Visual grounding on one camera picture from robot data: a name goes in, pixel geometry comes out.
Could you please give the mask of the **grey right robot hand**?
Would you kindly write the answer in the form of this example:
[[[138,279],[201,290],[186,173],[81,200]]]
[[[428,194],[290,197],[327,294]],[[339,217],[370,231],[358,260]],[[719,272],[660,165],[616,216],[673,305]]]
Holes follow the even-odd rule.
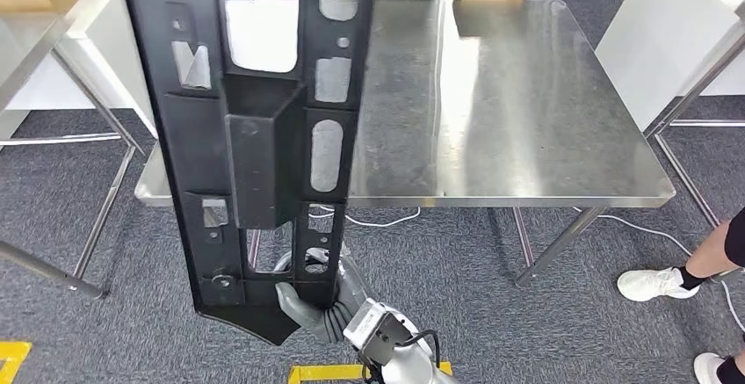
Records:
[[[275,289],[281,310],[325,343],[344,341],[344,329],[369,296],[368,283],[345,243],[338,260],[334,302],[330,308],[321,309],[302,300],[290,283],[280,282]]]

